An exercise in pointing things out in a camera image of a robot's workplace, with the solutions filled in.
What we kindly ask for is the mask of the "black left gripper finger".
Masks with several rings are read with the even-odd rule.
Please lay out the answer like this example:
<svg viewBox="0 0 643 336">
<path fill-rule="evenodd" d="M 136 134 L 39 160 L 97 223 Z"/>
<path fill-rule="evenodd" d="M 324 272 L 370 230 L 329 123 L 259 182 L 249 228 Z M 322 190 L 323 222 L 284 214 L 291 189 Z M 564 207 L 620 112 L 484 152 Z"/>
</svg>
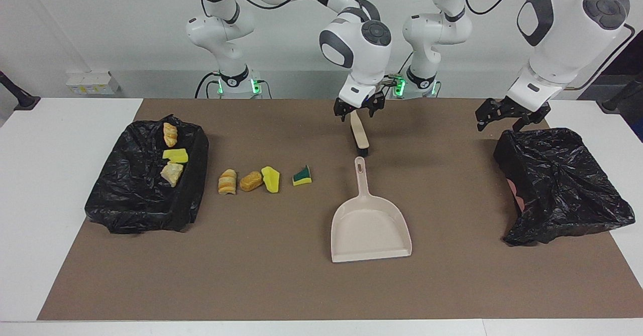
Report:
<svg viewBox="0 0 643 336">
<path fill-rule="evenodd" d="M 526 108 L 517 105 L 514 111 L 517 121 L 512 126 L 513 131 L 520 132 L 527 125 L 538 125 L 550 111 L 549 103 L 543 104 L 537 111 L 528 111 Z"/>
<path fill-rule="evenodd" d="M 475 111 L 476 128 L 482 132 L 490 123 L 503 119 L 503 100 L 485 100 Z"/>
</svg>

